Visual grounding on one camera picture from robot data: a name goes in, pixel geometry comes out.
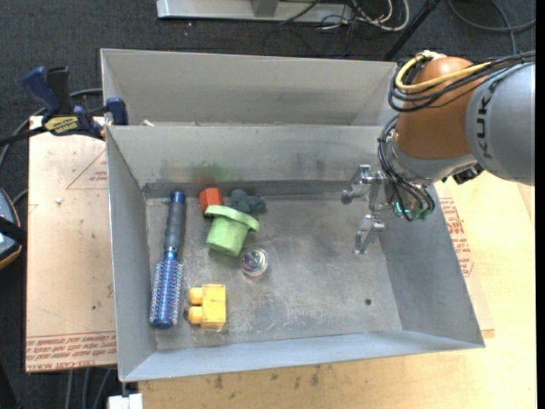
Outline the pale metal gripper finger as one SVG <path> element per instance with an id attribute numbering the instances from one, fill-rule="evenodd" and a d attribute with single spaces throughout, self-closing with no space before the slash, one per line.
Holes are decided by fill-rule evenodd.
<path id="1" fill-rule="evenodd" d="M 355 235 L 354 253 L 365 254 L 370 244 L 375 242 L 384 228 L 385 224 L 377 214 L 365 215 Z"/>
<path id="2" fill-rule="evenodd" d="M 341 202 L 350 204 L 356 198 L 363 198 L 369 204 L 380 201 L 380 193 L 384 190 L 386 177 L 380 171 L 374 171 L 369 164 L 360 164 L 347 187 L 341 192 Z"/>

